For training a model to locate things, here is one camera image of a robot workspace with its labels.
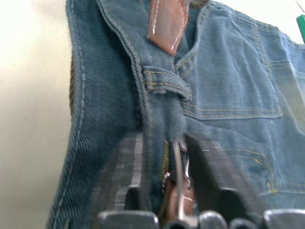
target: back pocket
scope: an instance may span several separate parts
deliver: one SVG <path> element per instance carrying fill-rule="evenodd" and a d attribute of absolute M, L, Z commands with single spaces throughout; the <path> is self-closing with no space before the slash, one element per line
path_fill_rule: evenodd
<path fill-rule="evenodd" d="M 255 25 L 214 9 L 197 30 L 192 50 L 176 64 L 192 89 L 184 113 L 201 120 L 282 116 Z"/>

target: blue denim jeans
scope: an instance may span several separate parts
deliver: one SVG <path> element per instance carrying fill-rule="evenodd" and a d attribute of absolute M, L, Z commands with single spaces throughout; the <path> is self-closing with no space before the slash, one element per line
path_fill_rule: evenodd
<path fill-rule="evenodd" d="M 172 57 L 147 40 L 149 7 L 67 0 L 75 95 L 47 228 L 87 225 L 95 178 L 128 132 L 144 136 L 147 210 L 184 133 L 217 141 L 270 208 L 305 208 L 305 46 L 211 1 L 190 9 Z"/>

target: leather patch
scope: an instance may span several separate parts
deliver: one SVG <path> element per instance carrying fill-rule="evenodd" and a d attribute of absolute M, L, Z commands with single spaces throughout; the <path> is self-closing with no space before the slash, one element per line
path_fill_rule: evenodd
<path fill-rule="evenodd" d="M 174 56 L 187 19 L 184 0 L 152 0 L 148 39 Z"/>

